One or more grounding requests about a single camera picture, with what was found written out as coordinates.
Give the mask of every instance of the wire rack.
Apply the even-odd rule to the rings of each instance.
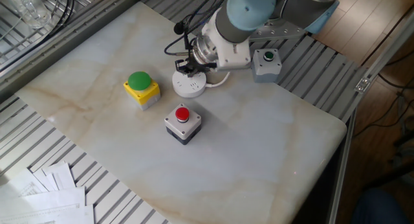
[[[52,13],[49,23],[40,29],[30,28],[3,0],[0,0],[0,68],[13,62],[36,46],[55,27],[66,7],[67,0],[42,0]],[[71,19],[96,0],[75,0]]]

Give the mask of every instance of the dark green button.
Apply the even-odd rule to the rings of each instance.
[[[147,89],[150,84],[151,78],[149,77],[148,73],[142,71],[135,72],[128,78],[128,85],[135,91],[143,91]]]
[[[271,62],[274,58],[274,54],[273,54],[273,52],[265,52],[265,55],[263,56],[263,58],[266,61]]]

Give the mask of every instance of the white marble surface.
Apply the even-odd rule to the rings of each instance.
[[[255,84],[250,71],[198,98],[177,96],[177,58],[162,52],[173,26],[139,3],[17,95],[174,224],[290,222],[344,123],[276,84]],[[122,85],[135,71],[160,84],[146,111]],[[203,118],[187,146],[164,125],[181,102]]]

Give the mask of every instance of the paper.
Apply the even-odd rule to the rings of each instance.
[[[59,191],[58,185],[56,184],[56,181],[54,180],[53,174],[46,175],[46,179],[49,182],[49,184],[53,187],[53,190]]]
[[[0,217],[22,215],[68,205],[85,206],[85,187],[0,201]]]
[[[7,184],[0,187],[0,200],[29,196],[48,190],[28,170],[24,169]]]
[[[0,218],[1,223],[7,224],[94,224],[93,206],[74,208],[73,206],[39,211],[27,215]]]
[[[71,170],[69,169],[69,165],[67,163],[58,163],[42,170],[51,185],[55,183],[58,190],[76,188]]]
[[[46,175],[43,173],[43,170],[37,170],[36,172],[33,173],[34,177],[36,177],[36,179],[38,179],[38,181],[49,191],[49,192],[53,192],[53,191],[58,191],[58,186],[56,185],[56,183],[54,183],[54,185],[52,185],[49,180],[47,179]]]

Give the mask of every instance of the power socket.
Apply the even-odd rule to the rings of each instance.
[[[207,77],[204,73],[197,73],[191,78],[175,71],[173,74],[174,91],[184,98],[195,98],[206,89]]]

